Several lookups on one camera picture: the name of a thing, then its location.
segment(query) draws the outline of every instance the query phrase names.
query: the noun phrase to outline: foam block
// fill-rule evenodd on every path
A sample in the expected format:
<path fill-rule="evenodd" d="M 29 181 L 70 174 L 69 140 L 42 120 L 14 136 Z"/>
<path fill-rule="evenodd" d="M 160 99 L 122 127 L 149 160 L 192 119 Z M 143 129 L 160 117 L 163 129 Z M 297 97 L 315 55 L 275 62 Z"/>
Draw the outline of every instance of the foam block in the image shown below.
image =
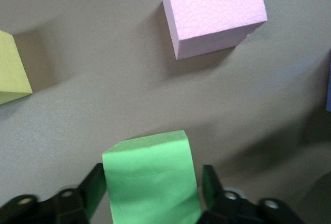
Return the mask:
<path fill-rule="evenodd" d="M 330 63 L 329 85 L 327 90 L 326 111 L 331 112 L 331 63 Z"/>
<path fill-rule="evenodd" d="M 122 141 L 102 155 L 114 224 L 193 224 L 200 214 L 184 131 Z"/>
<path fill-rule="evenodd" d="M 263 0 L 163 0 L 176 59 L 230 48 L 267 20 Z"/>
<path fill-rule="evenodd" d="M 12 35 L 0 31 L 0 104 L 32 94 Z"/>

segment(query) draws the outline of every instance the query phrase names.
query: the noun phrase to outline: top face of green block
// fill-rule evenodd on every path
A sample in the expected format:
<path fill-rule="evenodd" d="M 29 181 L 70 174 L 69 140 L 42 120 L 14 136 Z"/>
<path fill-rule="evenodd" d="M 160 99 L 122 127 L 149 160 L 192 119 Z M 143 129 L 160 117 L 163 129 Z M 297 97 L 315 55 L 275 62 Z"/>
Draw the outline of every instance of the top face of green block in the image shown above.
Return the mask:
<path fill-rule="evenodd" d="M 183 130 L 167 132 L 158 135 L 151 135 L 151 136 L 122 141 L 119 144 L 115 145 L 113 148 L 106 151 L 105 153 L 136 150 L 140 148 L 161 145 L 169 142 L 187 141 L 187 140 L 188 140 L 187 136 Z"/>
<path fill-rule="evenodd" d="M 0 92 L 32 93 L 14 37 L 2 31 L 0 31 Z"/>

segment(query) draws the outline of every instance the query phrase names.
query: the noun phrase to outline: side face of yellow block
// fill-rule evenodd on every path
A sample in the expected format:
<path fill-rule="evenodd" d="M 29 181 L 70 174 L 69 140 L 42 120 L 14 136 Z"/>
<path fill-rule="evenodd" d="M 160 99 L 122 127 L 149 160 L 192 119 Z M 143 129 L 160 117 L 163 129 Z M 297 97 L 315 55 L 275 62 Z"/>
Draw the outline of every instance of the side face of yellow block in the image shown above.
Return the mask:
<path fill-rule="evenodd" d="M 0 104 L 32 94 L 14 37 L 0 31 Z"/>

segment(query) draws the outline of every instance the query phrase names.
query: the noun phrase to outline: textured pink surface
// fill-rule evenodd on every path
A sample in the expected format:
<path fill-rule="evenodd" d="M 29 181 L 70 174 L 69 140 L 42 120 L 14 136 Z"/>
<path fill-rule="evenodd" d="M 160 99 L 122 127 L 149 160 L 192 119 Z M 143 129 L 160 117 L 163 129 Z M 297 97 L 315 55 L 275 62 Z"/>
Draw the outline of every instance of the textured pink surface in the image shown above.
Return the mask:
<path fill-rule="evenodd" d="M 201 36 L 210 40 L 210 37 L 208 38 L 210 34 L 233 29 L 233 33 L 227 33 L 229 40 L 226 46 L 216 44 L 218 40 L 213 41 L 214 45 L 211 45 L 210 41 L 206 41 L 203 45 L 209 46 L 214 51 L 228 48 L 238 45 L 250 32 L 267 20 L 263 0 L 163 0 L 163 4 L 177 58 L 187 56 L 187 51 L 180 45 L 181 40 Z M 251 28 L 246 28 L 246 31 L 249 31 L 247 33 L 238 29 L 248 25 Z"/>

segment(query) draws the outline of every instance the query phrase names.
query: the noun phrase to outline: top face of pink block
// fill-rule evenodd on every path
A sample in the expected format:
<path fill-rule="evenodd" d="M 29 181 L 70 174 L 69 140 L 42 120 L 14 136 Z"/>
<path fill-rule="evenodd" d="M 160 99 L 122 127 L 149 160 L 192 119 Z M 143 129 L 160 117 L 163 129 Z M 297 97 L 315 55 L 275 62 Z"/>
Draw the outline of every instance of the top face of pink block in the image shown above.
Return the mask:
<path fill-rule="evenodd" d="M 180 40 L 265 22 L 263 0 L 170 0 Z"/>

